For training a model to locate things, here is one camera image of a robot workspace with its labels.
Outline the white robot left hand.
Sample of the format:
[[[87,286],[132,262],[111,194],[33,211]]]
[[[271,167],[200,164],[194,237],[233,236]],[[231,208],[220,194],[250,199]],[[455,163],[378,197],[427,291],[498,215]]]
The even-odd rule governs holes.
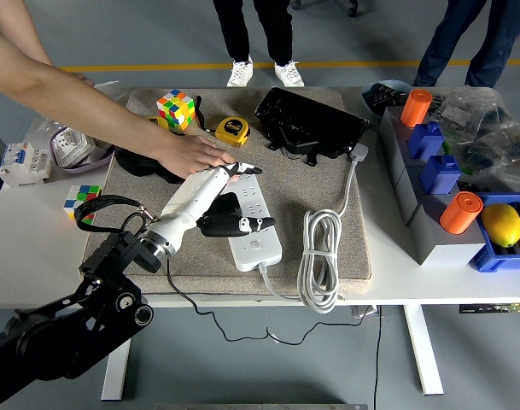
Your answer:
[[[175,255],[184,234],[197,226],[205,237],[243,237],[274,226],[276,221],[272,217],[208,213],[233,176],[261,172],[258,167],[236,162],[191,174],[162,209],[159,219],[149,224],[140,242],[154,256],[163,259]]]

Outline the person's right hand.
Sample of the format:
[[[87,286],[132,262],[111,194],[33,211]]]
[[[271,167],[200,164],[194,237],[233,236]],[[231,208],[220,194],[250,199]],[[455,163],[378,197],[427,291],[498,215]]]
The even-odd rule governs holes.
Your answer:
[[[166,170],[183,179],[209,167],[237,161],[215,143],[195,135],[170,137],[166,143],[161,144],[155,159]]]

